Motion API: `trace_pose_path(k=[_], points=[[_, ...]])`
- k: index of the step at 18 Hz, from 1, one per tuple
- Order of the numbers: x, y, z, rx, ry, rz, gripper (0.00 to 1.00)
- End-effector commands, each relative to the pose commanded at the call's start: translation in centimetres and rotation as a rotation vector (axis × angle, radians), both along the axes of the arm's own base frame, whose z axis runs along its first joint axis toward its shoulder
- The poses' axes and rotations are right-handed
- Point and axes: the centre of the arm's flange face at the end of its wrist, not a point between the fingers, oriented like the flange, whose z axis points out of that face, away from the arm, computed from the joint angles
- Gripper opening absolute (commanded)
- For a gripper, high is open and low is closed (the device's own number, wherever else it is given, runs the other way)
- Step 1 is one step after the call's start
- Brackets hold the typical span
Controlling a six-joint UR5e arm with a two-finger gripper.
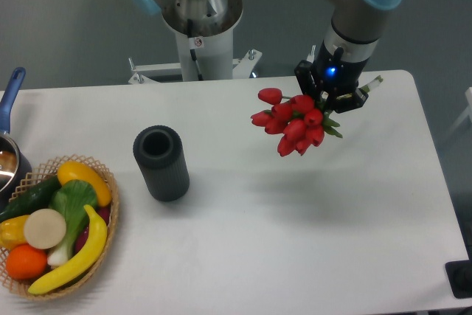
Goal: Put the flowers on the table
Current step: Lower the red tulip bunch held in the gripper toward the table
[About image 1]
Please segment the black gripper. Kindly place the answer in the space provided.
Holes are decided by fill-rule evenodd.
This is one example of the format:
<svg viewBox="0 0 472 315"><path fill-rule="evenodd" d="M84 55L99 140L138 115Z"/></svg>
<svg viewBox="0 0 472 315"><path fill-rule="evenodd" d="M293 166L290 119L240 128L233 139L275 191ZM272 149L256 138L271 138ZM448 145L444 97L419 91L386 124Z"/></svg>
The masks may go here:
<svg viewBox="0 0 472 315"><path fill-rule="evenodd" d="M301 60L294 69L301 92L314 100L321 99L321 91L343 94L333 106L337 114L361 108L369 97L368 91L358 88L364 61L344 61L341 58L344 53L342 48L331 53L322 42L314 64Z"/></svg>

